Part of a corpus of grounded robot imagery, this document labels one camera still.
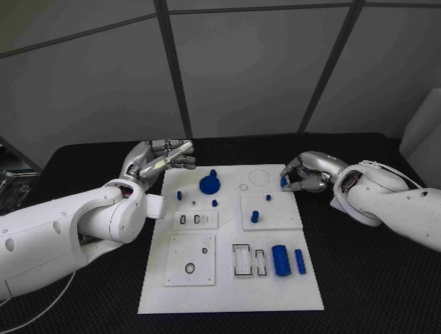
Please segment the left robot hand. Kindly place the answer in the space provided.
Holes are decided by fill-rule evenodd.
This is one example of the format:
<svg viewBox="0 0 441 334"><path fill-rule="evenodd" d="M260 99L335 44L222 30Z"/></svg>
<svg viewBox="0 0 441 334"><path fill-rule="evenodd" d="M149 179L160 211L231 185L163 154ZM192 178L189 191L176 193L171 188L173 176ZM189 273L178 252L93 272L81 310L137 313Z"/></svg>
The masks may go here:
<svg viewBox="0 0 441 334"><path fill-rule="evenodd" d="M186 139L142 141L132 149L120 170L120 179L136 182L147 190L169 169L197 169L194 142Z"/></svg>

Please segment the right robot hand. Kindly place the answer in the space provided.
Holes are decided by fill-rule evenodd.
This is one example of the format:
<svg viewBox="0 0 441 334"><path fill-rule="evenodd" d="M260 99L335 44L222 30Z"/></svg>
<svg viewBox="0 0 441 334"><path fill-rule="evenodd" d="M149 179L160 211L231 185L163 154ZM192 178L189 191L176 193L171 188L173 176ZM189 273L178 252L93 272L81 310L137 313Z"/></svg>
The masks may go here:
<svg viewBox="0 0 441 334"><path fill-rule="evenodd" d="M283 191L323 192L348 168L348 163L332 155L308 151L287 164L280 173Z"/></svg>

